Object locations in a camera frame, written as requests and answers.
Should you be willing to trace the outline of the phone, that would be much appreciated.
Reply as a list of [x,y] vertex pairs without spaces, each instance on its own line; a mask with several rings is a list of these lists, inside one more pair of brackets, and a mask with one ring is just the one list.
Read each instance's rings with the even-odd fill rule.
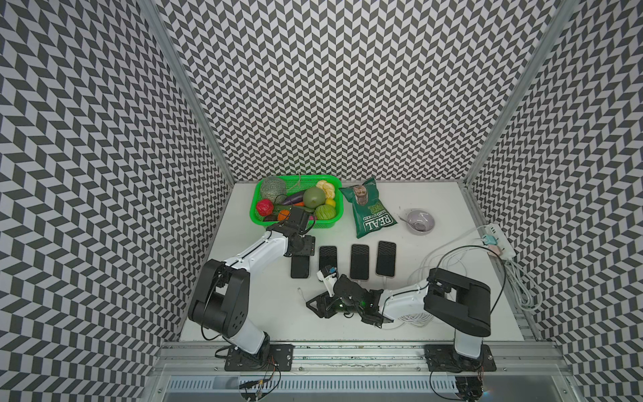
[[319,248],[319,270],[335,272],[338,267],[338,249],[336,246],[321,246]]
[[397,245],[393,242],[380,241],[378,243],[376,274],[379,276],[394,277],[396,270]]
[[310,276],[310,257],[309,256],[293,256],[291,258],[291,272],[292,279],[306,279]]
[[351,248],[350,277],[353,280],[367,281],[369,278],[369,246],[355,244]]

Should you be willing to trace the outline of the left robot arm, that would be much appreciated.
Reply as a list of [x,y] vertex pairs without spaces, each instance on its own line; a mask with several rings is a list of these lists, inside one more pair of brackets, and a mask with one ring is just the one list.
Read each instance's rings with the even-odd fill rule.
[[315,223],[311,213],[295,207],[237,255],[207,261],[189,305],[189,320],[216,331],[252,358],[267,358],[270,337],[249,319],[251,281],[282,257],[312,256],[315,238],[309,231]]

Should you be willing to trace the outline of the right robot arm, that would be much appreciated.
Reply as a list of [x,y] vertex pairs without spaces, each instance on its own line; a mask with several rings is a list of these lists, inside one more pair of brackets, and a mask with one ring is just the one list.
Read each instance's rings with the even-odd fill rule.
[[454,350],[462,358],[479,360],[482,342],[491,335],[491,288],[441,268],[427,278],[400,289],[367,290],[337,270],[317,273],[326,291],[306,302],[319,318],[338,313],[357,314],[363,323],[382,328],[401,318],[429,315],[455,331]]

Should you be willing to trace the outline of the orange pumpkin toy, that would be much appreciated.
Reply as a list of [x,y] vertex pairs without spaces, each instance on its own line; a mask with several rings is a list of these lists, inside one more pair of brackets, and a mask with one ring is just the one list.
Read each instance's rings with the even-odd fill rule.
[[291,211],[289,209],[283,209],[278,213],[277,220],[278,221],[286,220],[289,218],[290,214],[291,214]]

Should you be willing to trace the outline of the purple eggplant toy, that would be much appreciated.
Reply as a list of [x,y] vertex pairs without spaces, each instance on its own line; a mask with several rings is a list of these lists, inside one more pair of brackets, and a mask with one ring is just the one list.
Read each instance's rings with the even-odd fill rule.
[[305,193],[306,193],[305,190],[301,190],[294,194],[288,195],[284,198],[283,201],[281,201],[281,204],[283,205],[301,204],[303,202]]

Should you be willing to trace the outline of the striped green melon toy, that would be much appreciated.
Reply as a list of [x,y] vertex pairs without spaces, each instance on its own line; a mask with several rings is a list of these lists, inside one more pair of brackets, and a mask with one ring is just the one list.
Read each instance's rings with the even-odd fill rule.
[[330,204],[322,204],[315,209],[317,220],[332,220],[337,216],[337,210]]

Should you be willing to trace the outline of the red fruit toy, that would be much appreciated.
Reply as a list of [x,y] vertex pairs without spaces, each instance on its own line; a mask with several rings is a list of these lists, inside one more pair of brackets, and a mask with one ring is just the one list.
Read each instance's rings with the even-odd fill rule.
[[256,203],[256,212],[261,217],[272,215],[274,211],[274,204],[269,199],[261,199]]

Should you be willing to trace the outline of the green apple toy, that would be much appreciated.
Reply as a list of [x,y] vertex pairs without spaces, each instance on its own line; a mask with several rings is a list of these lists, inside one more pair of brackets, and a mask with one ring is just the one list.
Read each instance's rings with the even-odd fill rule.
[[326,193],[318,187],[311,187],[303,194],[303,203],[307,208],[316,209],[326,203]]

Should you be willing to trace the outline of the green plastic basket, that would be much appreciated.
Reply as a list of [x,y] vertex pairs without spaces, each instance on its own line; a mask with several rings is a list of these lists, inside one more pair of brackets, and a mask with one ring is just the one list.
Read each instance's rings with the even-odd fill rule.
[[256,184],[249,208],[254,224],[300,224],[303,233],[329,229],[343,216],[339,178],[327,175],[269,176]]

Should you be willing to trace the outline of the green cabbage toy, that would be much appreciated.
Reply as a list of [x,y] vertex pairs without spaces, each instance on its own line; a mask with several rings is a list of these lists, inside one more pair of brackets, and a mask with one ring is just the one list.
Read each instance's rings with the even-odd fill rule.
[[262,180],[260,186],[260,200],[269,200],[273,204],[280,204],[287,198],[286,181],[280,177],[269,176]]

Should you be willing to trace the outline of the green chips bag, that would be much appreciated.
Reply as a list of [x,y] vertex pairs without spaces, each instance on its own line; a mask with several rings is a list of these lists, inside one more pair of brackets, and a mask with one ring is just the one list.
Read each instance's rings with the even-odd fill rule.
[[353,218],[358,239],[398,224],[380,200],[375,178],[367,179],[362,184],[341,188],[340,192],[346,201],[353,206]]

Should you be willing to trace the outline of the purple bowl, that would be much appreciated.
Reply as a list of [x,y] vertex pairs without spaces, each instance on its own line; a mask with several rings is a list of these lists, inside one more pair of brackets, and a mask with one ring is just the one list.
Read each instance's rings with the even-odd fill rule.
[[435,218],[423,209],[411,209],[407,212],[404,222],[412,234],[424,236],[435,229]]

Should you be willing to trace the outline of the white power strip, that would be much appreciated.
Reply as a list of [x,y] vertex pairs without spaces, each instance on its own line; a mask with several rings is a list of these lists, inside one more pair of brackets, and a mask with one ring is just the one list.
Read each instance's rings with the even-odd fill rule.
[[498,224],[488,224],[483,227],[483,242],[488,246],[496,246],[500,253],[500,258],[504,261],[513,261],[517,253],[510,244],[504,231]]

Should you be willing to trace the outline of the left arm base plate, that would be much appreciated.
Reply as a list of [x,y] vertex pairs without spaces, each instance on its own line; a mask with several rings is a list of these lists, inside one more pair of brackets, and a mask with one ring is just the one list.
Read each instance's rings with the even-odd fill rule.
[[238,347],[229,350],[225,358],[226,372],[251,372],[276,370],[290,372],[295,346],[288,343],[267,344],[257,354],[250,354]]

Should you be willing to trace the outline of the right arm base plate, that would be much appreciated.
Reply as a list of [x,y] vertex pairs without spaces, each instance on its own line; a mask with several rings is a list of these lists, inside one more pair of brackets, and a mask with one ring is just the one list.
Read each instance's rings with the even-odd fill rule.
[[483,344],[478,358],[468,358],[455,351],[453,344],[427,344],[424,346],[428,369],[447,373],[492,373],[497,371],[494,356],[488,345]]

